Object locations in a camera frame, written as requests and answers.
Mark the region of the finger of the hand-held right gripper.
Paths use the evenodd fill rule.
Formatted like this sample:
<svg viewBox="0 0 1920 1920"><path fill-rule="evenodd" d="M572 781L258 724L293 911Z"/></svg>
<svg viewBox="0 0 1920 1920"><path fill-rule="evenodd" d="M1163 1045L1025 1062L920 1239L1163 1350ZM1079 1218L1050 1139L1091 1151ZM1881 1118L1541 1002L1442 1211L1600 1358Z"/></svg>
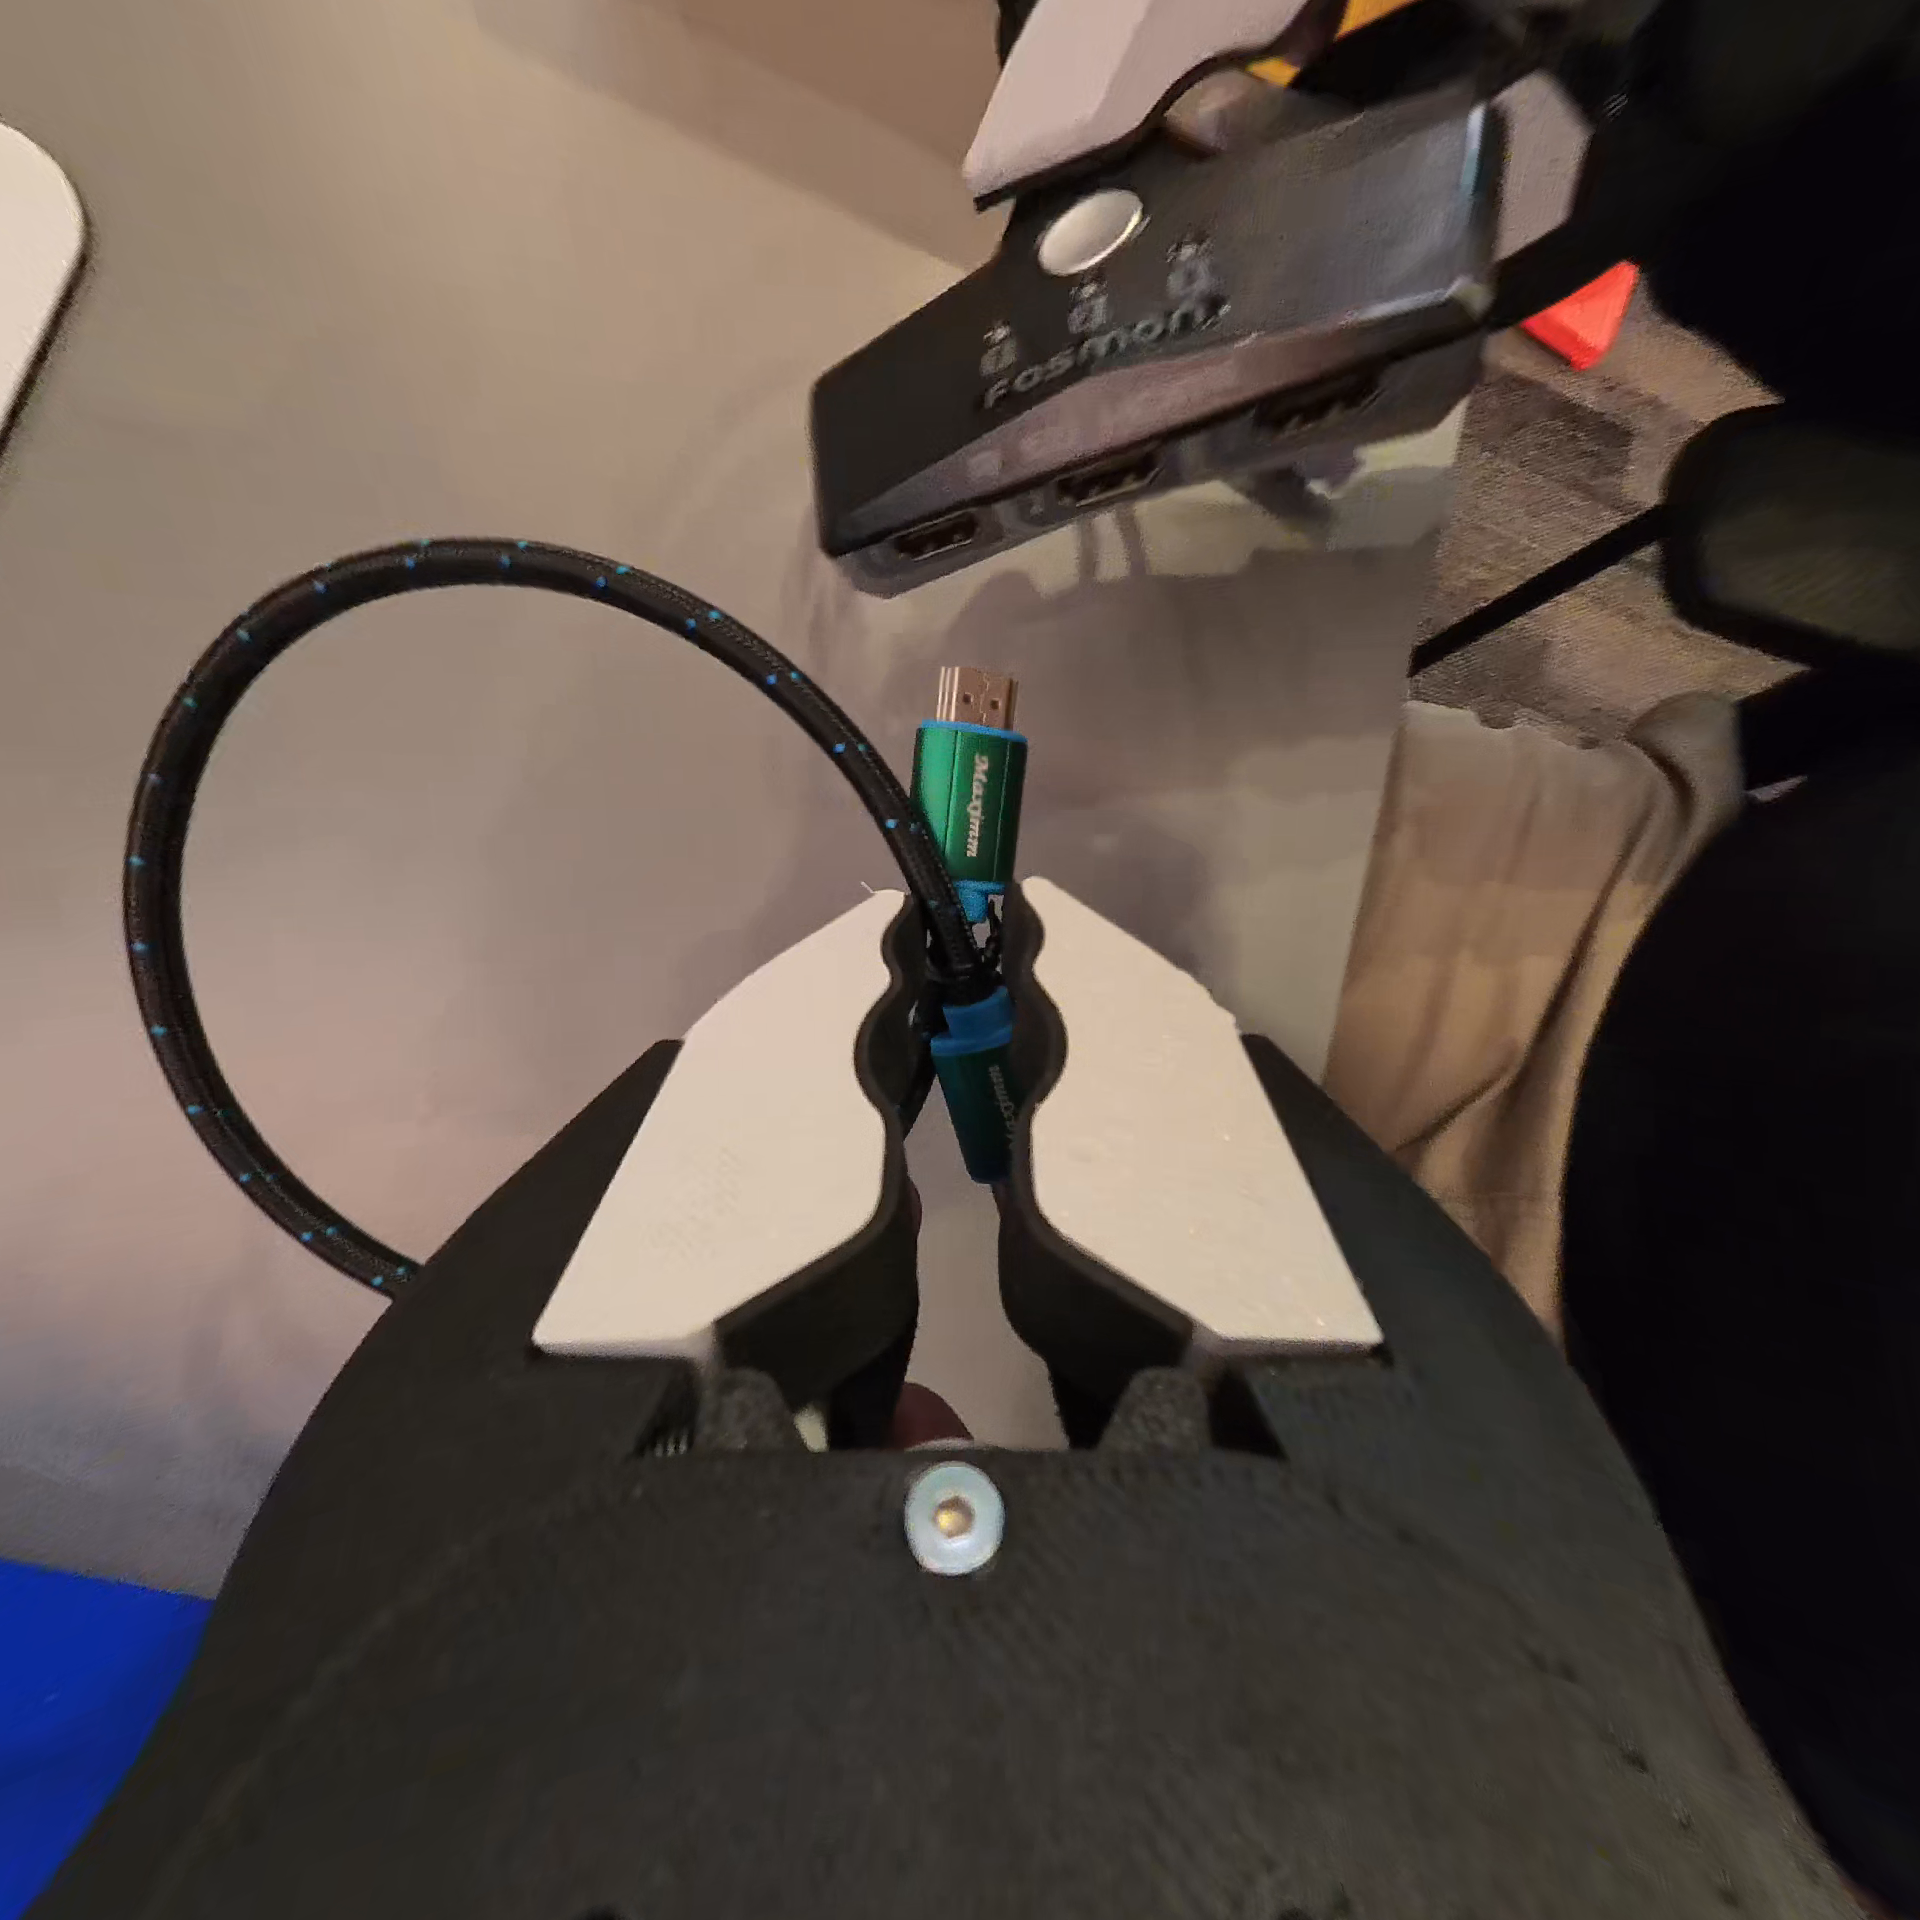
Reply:
<svg viewBox="0 0 1920 1920"><path fill-rule="evenodd" d="M963 181L978 209L1131 151L1189 85L1229 63L1300 63L1311 3L999 3L999 76Z"/></svg>
<svg viewBox="0 0 1920 1920"><path fill-rule="evenodd" d="M1495 105L1505 116L1495 258L1506 262L1569 220L1594 126L1553 76L1524 76Z"/></svg>

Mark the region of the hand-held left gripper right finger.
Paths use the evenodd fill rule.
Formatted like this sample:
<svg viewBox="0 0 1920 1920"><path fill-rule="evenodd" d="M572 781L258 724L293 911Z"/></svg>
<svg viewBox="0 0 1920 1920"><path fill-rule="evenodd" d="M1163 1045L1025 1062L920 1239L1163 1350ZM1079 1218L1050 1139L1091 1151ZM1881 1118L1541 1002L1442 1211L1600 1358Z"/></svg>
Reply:
<svg viewBox="0 0 1920 1920"><path fill-rule="evenodd" d="M1016 1131L999 1295L1072 1444L1131 1380L1375 1361L1380 1324L1340 1250L1234 1013L1159 948L1023 881L1001 959Z"/></svg>

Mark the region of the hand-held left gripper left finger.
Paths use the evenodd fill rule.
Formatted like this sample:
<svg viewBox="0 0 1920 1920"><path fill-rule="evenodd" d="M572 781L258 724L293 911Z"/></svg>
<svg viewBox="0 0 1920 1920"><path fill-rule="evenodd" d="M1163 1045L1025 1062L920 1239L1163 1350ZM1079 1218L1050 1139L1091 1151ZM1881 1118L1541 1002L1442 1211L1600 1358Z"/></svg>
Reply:
<svg viewBox="0 0 1920 1920"><path fill-rule="evenodd" d="M827 1426L896 1418L920 1329L921 914L869 897L683 1037L533 1341L775 1380Z"/></svg>

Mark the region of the short braided cable green plugs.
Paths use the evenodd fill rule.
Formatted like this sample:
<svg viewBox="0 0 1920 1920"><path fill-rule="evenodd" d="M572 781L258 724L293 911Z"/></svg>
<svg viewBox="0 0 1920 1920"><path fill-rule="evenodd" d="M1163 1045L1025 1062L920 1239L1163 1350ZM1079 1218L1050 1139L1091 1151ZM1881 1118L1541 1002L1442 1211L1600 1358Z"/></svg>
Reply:
<svg viewBox="0 0 1920 1920"><path fill-rule="evenodd" d="M1017 685L946 668L935 710L920 722L911 781L901 781L811 674L705 596L586 551L506 538L388 545L296 575L220 630L157 719L128 815L123 939L153 1059L224 1177L351 1283L385 1299L416 1283L420 1263L300 1181L228 1089L186 959L186 836L213 747L269 665L353 610L479 586L554 593L672 634L753 683L832 759L927 924L929 985L915 1021L929 1065L907 1078L940 1078L970 1177L1001 1183L1023 1101L1011 1068L1016 1007L1001 971L1001 909L1016 881L1026 773L1026 741L1013 727Z"/></svg>

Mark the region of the blue plastic bin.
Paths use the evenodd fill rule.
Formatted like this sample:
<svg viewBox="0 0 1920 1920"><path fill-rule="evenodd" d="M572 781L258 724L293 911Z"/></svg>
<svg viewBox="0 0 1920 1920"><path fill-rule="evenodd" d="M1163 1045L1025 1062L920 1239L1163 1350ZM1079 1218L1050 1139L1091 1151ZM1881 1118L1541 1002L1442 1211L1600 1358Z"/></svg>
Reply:
<svg viewBox="0 0 1920 1920"><path fill-rule="evenodd" d="M2 1915L18 1917L127 1778L210 1599L2 1564Z"/></svg>

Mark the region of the red fabric object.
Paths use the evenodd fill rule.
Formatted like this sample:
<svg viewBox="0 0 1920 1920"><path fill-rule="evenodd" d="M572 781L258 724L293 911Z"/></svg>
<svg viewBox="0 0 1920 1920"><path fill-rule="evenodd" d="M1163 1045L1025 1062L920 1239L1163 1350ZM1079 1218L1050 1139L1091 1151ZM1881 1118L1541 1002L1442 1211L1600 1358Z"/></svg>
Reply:
<svg viewBox="0 0 1920 1920"><path fill-rule="evenodd" d="M1521 330L1576 372L1596 367L1617 345L1641 287L1641 273L1621 260L1571 294L1524 318Z"/></svg>

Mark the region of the yellow object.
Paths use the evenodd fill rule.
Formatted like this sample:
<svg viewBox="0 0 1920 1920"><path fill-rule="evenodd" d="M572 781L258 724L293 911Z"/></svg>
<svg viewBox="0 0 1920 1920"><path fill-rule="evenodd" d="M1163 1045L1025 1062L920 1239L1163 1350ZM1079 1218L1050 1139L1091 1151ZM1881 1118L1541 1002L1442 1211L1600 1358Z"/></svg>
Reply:
<svg viewBox="0 0 1920 1920"><path fill-rule="evenodd" d="M1253 79L1291 86L1340 42L1399 11L1404 3L1300 3L1284 33L1241 66Z"/></svg>

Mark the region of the person's leg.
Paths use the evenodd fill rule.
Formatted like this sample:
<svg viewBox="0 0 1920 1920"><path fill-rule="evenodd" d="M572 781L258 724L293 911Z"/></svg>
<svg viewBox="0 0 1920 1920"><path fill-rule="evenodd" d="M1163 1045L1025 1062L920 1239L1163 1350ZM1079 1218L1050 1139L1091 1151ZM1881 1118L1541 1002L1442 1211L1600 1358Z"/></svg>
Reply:
<svg viewBox="0 0 1920 1920"><path fill-rule="evenodd" d="M1711 692L1610 741L1404 707L1324 1083L1553 1339L1600 1014L1743 801L1738 707Z"/></svg>

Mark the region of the black pole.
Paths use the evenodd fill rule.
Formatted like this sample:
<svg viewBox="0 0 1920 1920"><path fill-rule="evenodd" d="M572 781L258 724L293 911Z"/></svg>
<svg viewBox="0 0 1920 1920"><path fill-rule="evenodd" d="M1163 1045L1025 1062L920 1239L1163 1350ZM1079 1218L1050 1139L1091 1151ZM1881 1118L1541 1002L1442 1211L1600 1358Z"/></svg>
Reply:
<svg viewBox="0 0 1920 1920"><path fill-rule="evenodd" d="M1477 643L1508 628L1511 623L1547 609L1553 601L1592 583L1603 571L1658 545L1669 519L1667 505L1649 508L1621 521L1596 540L1562 561L1538 569L1522 583L1499 593L1481 609L1450 621L1442 630L1423 641L1409 657L1409 678L1450 660Z"/></svg>

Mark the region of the person's torso in black clothing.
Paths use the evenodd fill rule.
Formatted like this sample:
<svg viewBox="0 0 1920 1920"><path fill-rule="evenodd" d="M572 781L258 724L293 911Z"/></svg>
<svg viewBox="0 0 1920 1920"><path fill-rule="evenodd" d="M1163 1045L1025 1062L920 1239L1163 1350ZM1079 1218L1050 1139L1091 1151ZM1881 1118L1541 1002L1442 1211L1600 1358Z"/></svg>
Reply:
<svg viewBox="0 0 1920 1920"><path fill-rule="evenodd" d="M1839 1867L1915 1915L1915 670L1743 701L1580 1077L1569 1354Z"/></svg>

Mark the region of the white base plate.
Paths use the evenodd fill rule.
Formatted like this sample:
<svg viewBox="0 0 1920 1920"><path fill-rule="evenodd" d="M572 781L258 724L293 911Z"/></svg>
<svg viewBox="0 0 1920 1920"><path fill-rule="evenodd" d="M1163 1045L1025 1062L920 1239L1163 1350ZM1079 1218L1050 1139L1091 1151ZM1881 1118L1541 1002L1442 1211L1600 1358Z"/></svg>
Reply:
<svg viewBox="0 0 1920 1920"><path fill-rule="evenodd" d="M2 126L2 444L55 345L88 247L88 213L67 169Z"/></svg>

